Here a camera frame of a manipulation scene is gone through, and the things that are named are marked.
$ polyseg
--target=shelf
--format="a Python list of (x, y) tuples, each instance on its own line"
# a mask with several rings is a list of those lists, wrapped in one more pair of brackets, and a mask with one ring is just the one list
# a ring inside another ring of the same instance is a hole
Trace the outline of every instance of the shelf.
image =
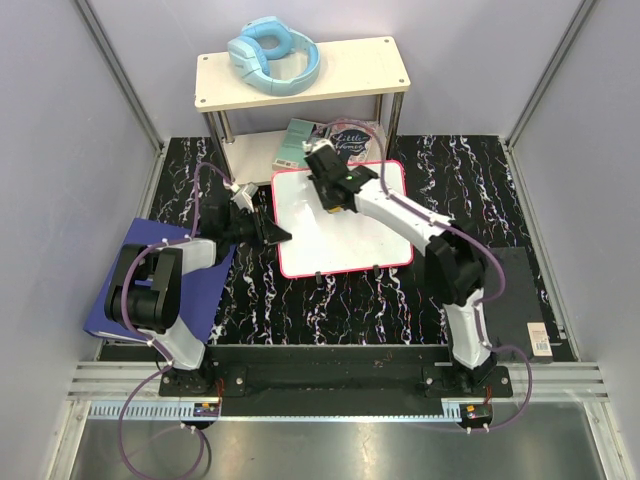
[[(242, 82), (227, 52), (198, 57), (195, 106), (201, 112), (264, 107), (333, 98), (406, 92), (411, 86), (393, 37), (318, 43), (320, 74), (304, 92), (274, 97)], [(301, 54), (270, 62), (274, 77), (289, 78), (304, 69)]]
[[(282, 145), (285, 130), (277, 132), (251, 133), (237, 135), (231, 144), (223, 143), (229, 167), (235, 176), (236, 183), (255, 183), (256, 185), (271, 184), (271, 176), (275, 173), (272, 167), (278, 148)], [(382, 144), (386, 142), (384, 132), (381, 135)], [(377, 145), (372, 145), (371, 158), (379, 159), (380, 152)]]

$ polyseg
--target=headphone headband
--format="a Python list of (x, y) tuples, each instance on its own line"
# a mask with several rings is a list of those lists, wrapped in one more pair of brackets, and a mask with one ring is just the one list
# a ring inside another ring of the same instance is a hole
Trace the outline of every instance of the headphone headband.
[[(275, 48), (263, 49), (258, 40), (275, 37)], [(242, 34), (227, 44), (229, 57), (236, 73), (249, 85), (276, 96), (296, 95), (309, 88), (320, 73), (320, 56), (313, 41), (276, 17), (263, 17), (242, 27)], [(269, 60), (283, 58), (293, 51), (305, 51), (307, 68), (295, 78), (277, 80), (270, 76)]]

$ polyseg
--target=red border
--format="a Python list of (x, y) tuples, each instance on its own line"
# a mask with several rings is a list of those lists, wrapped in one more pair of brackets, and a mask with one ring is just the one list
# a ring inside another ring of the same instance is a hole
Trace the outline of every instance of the red border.
[[(367, 162), (367, 163), (351, 163), (349, 164), (349, 166), (358, 166), (358, 165), (380, 165), (382, 162)], [(405, 184), (405, 180), (404, 180), (404, 176), (405, 176), (405, 172), (404, 172), (404, 167), (402, 166), (402, 164), (397, 161), (397, 160), (387, 160), (386, 162), (384, 162), (385, 164), (387, 163), (396, 163), (398, 164), (398, 166), (400, 167), (400, 173), (402, 174), (401, 178), (402, 178), (402, 194), (406, 195), (407, 194), (407, 186)], [(273, 183), (273, 179), (275, 178), (276, 175), (280, 175), (281, 173), (287, 173), (287, 172), (300, 172), (300, 171), (311, 171), (309, 168), (289, 168), (287, 170), (278, 170), (277, 172), (273, 172), (273, 175), (271, 175), (271, 196), (272, 196), (272, 200), (273, 200), (273, 216), (275, 217), (275, 221), (276, 221), (276, 225), (278, 224), (278, 211), (276, 209), (276, 191), (274, 188), (274, 183)], [(394, 264), (390, 264), (390, 265), (378, 265), (380, 268), (391, 268), (391, 267), (405, 267), (409, 264), (411, 264), (413, 262), (413, 246), (411, 244), (409, 244), (409, 248), (411, 249), (411, 257), (409, 258), (409, 261), (407, 263), (394, 263)], [(309, 278), (309, 277), (313, 277), (313, 273), (309, 274), (309, 275), (300, 275), (297, 277), (290, 277), (289, 275), (287, 275), (286, 273), (284, 273), (282, 271), (282, 261), (281, 261), (281, 256), (280, 256), (280, 244), (278, 244), (278, 263), (280, 264), (280, 274), (284, 277), (287, 278), (289, 280), (296, 280), (298, 278)], [(373, 267), (366, 267), (366, 268), (354, 268), (352, 270), (335, 270), (333, 272), (321, 272), (321, 275), (335, 275), (338, 273), (351, 273), (351, 272), (365, 272), (367, 270), (373, 270)]]

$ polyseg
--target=white wall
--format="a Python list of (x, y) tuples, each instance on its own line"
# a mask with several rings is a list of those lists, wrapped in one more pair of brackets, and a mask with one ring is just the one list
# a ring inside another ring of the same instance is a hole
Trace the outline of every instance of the white wall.
[(581, 354), (640, 472), (640, 3), (600, 2), (516, 155)]
[[(196, 56), (277, 15), (317, 42), (393, 35), (411, 77), (400, 132), (509, 133), (579, 0), (92, 0), (164, 137), (206, 135), (193, 106)], [(371, 118), (371, 99), (232, 112), (236, 131), (292, 115)]]
[(3, 1), (0, 43), (0, 476), (36, 479), (153, 153), (71, 1)]

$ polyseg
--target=marble surface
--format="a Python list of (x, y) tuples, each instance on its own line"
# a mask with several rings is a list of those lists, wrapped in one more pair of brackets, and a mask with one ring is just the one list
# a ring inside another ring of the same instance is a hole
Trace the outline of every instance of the marble surface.
[[(413, 200), (454, 218), (471, 217), (490, 247), (525, 247), (552, 343), (557, 328), (531, 246), (509, 167), (497, 137), (401, 136), (394, 158), (406, 172)], [(215, 159), (209, 139), (174, 138), (150, 214), (152, 220), (191, 225), (195, 165)], [(203, 171), (203, 198), (220, 178)], [(272, 212), (271, 190), (255, 203)], [(446, 341), (444, 310), (424, 294), (421, 257), (403, 268), (288, 280), (276, 247), (241, 245), (211, 333), (220, 344), (434, 344)]]

